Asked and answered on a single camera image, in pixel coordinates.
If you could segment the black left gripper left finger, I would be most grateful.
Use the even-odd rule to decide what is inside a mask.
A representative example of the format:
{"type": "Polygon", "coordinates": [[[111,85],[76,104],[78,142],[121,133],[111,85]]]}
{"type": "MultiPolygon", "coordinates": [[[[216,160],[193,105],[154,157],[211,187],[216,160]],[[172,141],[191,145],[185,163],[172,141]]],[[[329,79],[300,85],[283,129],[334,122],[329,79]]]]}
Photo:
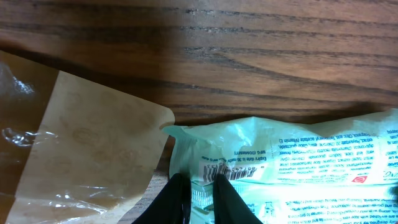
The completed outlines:
{"type": "Polygon", "coordinates": [[[145,212],[132,224],[189,224],[191,190],[188,177],[174,174],[145,212]]]}

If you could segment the brown snack pouch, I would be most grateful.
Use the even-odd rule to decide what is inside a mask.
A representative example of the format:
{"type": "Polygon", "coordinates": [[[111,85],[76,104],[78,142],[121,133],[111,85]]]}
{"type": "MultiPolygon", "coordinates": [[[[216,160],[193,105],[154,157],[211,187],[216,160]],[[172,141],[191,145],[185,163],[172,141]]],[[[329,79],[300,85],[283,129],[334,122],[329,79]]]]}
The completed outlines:
{"type": "Polygon", "coordinates": [[[117,223],[175,120],[164,106],[1,53],[1,222],[117,223]]]}

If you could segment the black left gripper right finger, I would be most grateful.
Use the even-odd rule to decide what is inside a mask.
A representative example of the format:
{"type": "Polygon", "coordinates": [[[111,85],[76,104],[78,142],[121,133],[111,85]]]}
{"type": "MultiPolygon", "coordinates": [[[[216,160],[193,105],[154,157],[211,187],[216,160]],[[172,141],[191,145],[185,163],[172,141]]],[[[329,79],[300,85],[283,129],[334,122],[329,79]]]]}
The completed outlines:
{"type": "Polygon", "coordinates": [[[213,182],[213,206],[215,224],[262,224],[222,174],[213,182]]]}

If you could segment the mint wet wipes pack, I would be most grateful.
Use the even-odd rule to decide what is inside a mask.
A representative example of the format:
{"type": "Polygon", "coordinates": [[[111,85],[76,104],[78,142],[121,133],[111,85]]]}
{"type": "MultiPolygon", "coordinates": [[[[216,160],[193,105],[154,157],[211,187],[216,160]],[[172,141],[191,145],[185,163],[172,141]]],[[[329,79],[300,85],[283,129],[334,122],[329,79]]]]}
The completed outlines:
{"type": "Polygon", "coordinates": [[[263,223],[396,223],[397,110],[317,124],[242,118],[167,126],[170,175],[188,174],[192,223],[214,223],[224,175],[263,223]]]}

